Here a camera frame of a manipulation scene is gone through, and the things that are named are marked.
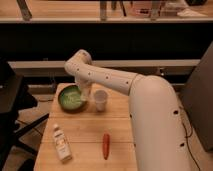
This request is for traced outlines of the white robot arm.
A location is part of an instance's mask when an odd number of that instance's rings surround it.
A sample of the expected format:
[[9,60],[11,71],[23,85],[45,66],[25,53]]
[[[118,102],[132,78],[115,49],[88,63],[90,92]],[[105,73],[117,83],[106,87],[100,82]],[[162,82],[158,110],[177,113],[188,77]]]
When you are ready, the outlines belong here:
[[167,80],[94,66],[83,49],[64,68],[81,89],[97,83],[129,97],[138,171],[191,171],[177,96]]

